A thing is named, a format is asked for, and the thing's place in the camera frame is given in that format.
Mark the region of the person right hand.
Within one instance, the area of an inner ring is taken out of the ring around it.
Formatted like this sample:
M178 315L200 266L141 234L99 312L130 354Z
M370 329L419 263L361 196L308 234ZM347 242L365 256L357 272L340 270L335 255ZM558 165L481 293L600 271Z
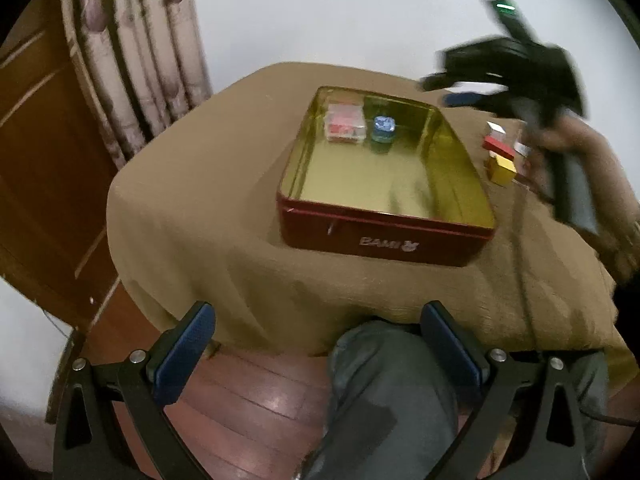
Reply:
M557 152L578 157L600 223L599 235L589 244L601 254L621 252L637 259L639 201L608 140L575 115L564 113L551 128L525 133L522 142L529 147L525 179L545 202L551 200L552 186L544 155Z

